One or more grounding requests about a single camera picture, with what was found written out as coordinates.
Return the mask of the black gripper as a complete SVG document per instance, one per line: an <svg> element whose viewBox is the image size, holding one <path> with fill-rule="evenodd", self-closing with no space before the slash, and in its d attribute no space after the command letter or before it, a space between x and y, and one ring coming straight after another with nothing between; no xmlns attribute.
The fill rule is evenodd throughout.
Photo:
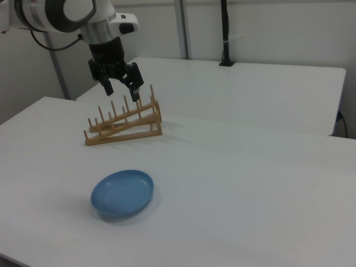
<svg viewBox="0 0 356 267"><path fill-rule="evenodd" d="M92 77L95 81L103 83L106 95L113 94L113 87L109 79L114 78L126 85L133 101L138 101L140 87L144 81L136 62L126 64L120 37L106 43L90 44L89 48L92 59L88 63Z"/></svg>

